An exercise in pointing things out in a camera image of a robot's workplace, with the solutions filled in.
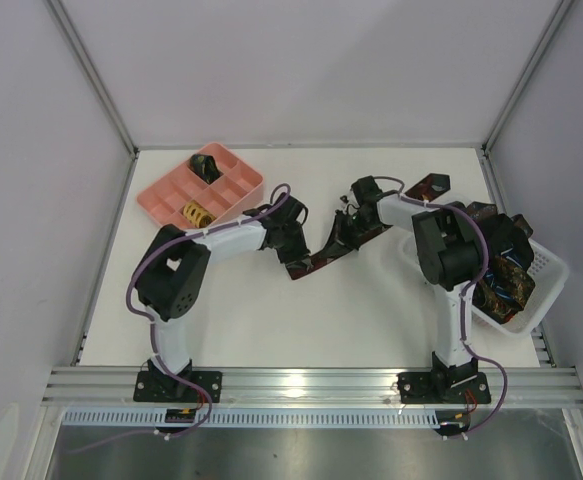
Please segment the dark red patterned tie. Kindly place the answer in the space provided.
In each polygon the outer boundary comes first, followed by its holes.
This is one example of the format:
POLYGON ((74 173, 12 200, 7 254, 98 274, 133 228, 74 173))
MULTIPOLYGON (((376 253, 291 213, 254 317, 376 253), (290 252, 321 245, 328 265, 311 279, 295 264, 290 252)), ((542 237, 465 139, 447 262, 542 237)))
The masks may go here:
MULTIPOLYGON (((352 185, 352 194, 355 199, 354 203, 351 203, 347 197, 342 197, 342 201, 345 203, 343 210, 336 210, 334 222, 326 241, 325 246, 315 254, 311 254, 308 258, 286 264, 286 269, 292 280, 297 280, 318 269, 328 265, 332 261, 335 261, 352 251, 356 251, 359 248, 349 248, 345 246, 340 237, 341 227, 343 226, 344 212, 348 205, 352 205, 354 208, 358 208, 363 205, 374 205, 377 207, 377 202, 382 197, 383 193, 376 183, 375 177, 364 177, 357 180, 352 185)), ((395 226, 396 223, 385 224, 386 230, 395 226)))

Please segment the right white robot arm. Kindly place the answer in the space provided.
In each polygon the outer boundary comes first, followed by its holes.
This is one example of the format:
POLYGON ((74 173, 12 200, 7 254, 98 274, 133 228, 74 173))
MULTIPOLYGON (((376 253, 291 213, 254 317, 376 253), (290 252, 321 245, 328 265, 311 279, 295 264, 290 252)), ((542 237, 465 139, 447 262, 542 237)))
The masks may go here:
POLYGON ((366 176, 351 185, 356 207, 345 215, 345 241, 357 249, 390 227, 410 231, 420 271, 434 288, 437 309, 432 367, 398 377, 401 401, 460 404, 468 390, 485 380, 469 338, 470 303, 488 264, 488 247, 461 203, 442 202, 450 192, 448 175, 429 174, 409 189, 392 191, 383 191, 377 184, 380 179, 366 176))

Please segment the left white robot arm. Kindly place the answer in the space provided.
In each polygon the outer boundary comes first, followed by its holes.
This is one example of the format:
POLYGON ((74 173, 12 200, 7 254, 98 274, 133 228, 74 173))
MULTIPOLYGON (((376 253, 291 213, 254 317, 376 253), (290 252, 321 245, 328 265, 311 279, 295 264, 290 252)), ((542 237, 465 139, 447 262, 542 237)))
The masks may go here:
POLYGON ((308 208, 282 194, 209 228, 161 228, 132 274, 127 308, 150 322, 151 357, 138 374, 136 402, 204 398, 194 383, 187 329, 207 268, 247 252, 272 249, 282 264, 309 257, 303 232, 308 208))

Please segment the pile of dark ties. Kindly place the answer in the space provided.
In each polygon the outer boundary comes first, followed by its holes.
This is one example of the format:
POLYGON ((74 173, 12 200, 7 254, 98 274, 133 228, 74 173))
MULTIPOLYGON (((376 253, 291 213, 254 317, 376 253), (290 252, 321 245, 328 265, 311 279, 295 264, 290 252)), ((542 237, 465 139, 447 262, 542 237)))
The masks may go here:
POLYGON ((535 289, 528 273, 535 258, 529 241, 533 229, 522 214, 509 217, 494 204, 472 202, 465 211, 489 249, 489 266, 475 288, 473 306, 497 324, 506 324, 524 310, 535 289))

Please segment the pink compartment organizer tray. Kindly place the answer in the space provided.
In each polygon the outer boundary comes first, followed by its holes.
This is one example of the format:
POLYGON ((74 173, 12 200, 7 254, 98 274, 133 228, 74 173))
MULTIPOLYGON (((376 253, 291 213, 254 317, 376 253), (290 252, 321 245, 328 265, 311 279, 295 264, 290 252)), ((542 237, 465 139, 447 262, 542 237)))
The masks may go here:
POLYGON ((139 208, 158 226, 173 224, 193 227, 182 215, 186 203, 194 200, 216 220, 209 226, 227 222, 256 207, 264 197, 263 175, 237 153, 214 142, 196 151, 177 152, 168 163, 157 167, 136 196, 139 208), (206 184, 189 168, 194 154, 212 155, 222 176, 206 184))

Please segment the rolled yellow patterned tie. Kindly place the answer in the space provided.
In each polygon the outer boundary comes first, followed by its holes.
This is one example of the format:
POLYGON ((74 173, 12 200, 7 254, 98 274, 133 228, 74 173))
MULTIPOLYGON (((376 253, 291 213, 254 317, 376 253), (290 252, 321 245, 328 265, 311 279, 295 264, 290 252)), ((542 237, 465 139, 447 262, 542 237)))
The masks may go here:
POLYGON ((210 211, 194 200, 184 205, 182 215, 193 227, 198 229, 206 228, 216 220, 210 211))

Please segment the rolled black yellow tie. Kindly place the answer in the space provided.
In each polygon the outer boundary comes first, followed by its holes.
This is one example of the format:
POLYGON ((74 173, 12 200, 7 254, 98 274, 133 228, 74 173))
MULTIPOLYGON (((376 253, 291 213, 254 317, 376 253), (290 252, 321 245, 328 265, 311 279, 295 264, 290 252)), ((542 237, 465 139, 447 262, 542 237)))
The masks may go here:
POLYGON ((189 168, 206 184, 212 184, 222 176, 212 155, 192 155, 189 159, 189 168))

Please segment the white plastic basket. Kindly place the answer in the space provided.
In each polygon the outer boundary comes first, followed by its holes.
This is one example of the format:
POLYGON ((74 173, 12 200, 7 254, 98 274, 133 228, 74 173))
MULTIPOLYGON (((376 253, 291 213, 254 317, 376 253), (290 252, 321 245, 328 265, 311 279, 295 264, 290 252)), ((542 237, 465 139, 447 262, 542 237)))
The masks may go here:
MULTIPOLYGON (((465 211, 468 205, 464 205, 463 203, 461 204, 464 206, 465 211)), ((528 273, 535 281, 535 289, 532 292, 524 310, 517 313, 508 323, 500 325, 488 317, 485 313, 481 312, 477 307, 474 307, 472 297, 472 301, 470 303, 470 327, 471 321, 473 319, 477 319, 479 322, 491 326, 493 329, 506 336, 522 337, 531 333, 531 331, 540 324, 541 320, 545 317, 550 307, 554 304, 558 295, 562 292, 565 286, 569 275, 568 268, 564 261, 559 259, 552 252, 548 251, 537 242, 533 241, 531 237, 529 238, 529 241, 534 251, 535 258, 528 273)), ((475 284, 475 288, 483 276, 479 278, 475 284)))

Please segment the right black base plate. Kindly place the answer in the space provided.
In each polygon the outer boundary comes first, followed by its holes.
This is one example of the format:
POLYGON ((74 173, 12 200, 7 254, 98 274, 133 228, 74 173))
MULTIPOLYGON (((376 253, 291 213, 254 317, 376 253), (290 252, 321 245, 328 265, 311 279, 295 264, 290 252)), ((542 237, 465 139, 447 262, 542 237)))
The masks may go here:
POLYGON ((481 372, 451 383, 441 372, 403 372, 397 376, 397 387, 404 404, 482 405, 492 401, 486 375, 481 372))

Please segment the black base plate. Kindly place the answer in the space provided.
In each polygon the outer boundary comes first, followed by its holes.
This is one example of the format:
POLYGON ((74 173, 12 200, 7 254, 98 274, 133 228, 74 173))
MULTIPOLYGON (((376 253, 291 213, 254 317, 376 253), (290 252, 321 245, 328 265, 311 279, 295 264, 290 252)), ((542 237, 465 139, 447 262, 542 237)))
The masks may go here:
POLYGON ((397 387, 404 404, 482 405, 492 401, 486 375, 481 372, 451 383, 441 372, 403 372, 397 376, 397 387))
MULTIPOLYGON (((213 403, 220 401, 223 374, 220 371, 194 370, 188 381, 206 390, 213 403)), ((138 403, 196 403, 198 392, 159 370, 140 371, 136 377, 133 401, 138 403)))

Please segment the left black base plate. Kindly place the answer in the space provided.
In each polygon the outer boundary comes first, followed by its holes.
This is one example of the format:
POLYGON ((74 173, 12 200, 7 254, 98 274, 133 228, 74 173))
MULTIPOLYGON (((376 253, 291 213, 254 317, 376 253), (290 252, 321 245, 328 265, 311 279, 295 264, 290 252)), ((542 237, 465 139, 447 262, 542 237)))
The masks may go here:
MULTIPOLYGON (((206 390, 213 403, 220 401, 223 374, 220 371, 194 370, 188 381, 206 390)), ((159 370, 140 371, 136 377, 133 401, 138 403, 196 403, 198 392, 159 370)))

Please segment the aluminium front rail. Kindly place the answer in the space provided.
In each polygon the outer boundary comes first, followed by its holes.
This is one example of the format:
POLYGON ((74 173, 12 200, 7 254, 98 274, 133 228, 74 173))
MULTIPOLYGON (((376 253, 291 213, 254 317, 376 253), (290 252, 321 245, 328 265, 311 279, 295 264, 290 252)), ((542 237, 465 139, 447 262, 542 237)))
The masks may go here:
MULTIPOLYGON (((130 406, 138 367, 56 367, 43 392, 44 405, 130 406)), ((379 408, 400 402, 405 368, 200 368, 211 376, 222 407, 379 408)), ((508 409, 583 408, 583 388, 573 368, 509 368, 508 409)))

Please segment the right aluminium frame post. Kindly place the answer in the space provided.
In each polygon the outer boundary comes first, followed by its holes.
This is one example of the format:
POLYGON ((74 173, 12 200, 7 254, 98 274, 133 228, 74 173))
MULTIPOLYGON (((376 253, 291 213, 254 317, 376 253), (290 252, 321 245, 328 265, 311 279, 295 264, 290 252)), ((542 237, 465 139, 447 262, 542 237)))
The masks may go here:
POLYGON ((481 150, 484 152, 485 156, 488 156, 492 151, 502 131, 506 127, 509 118, 531 83, 537 69, 553 45, 556 37, 559 35, 567 17, 576 5, 577 1, 575 0, 560 0, 556 2, 537 41, 531 49, 520 74, 518 75, 511 92, 507 96, 502 108, 499 110, 484 141, 482 142, 481 150))

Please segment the aluminium frame post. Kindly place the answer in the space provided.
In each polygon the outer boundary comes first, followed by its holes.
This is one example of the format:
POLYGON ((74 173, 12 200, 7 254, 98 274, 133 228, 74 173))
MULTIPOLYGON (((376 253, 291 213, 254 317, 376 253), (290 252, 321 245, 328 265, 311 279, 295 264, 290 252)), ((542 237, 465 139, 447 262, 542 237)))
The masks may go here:
POLYGON ((567 17, 576 5, 577 1, 575 0, 560 0, 556 2, 537 41, 531 49, 520 74, 518 75, 511 92, 507 96, 502 108, 499 110, 484 141, 482 142, 481 150, 484 152, 485 156, 488 156, 492 151, 502 131, 506 127, 509 118, 531 83, 537 69, 553 45, 556 37, 559 35, 567 17))
POLYGON ((115 101, 105 85, 100 72, 85 44, 82 35, 71 18, 70 12, 63 1, 43 0, 42 3, 48 10, 55 23, 63 41, 66 43, 71 55, 78 65, 89 88, 101 106, 105 117, 111 124, 117 138, 124 147, 128 155, 135 159, 138 154, 138 147, 132 139, 115 101))

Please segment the left aluminium frame post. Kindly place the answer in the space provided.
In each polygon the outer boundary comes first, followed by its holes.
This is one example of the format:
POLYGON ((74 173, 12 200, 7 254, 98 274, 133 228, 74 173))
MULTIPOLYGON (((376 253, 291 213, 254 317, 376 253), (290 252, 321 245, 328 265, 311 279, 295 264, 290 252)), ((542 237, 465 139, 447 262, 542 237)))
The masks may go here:
POLYGON ((111 124, 117 138, 124 147, 128 155, 135 159, 138 154, 138 147, 132 139, 115 101, 105 85, 100 72, 85 44, 82 35, 71 18, 70 12, 63 1, 43 0, 42 3, 48 10, 55 23, 63 41, 66 43, 71 55, 78 65, 89 88, 101 106, 105 117, 111 124))

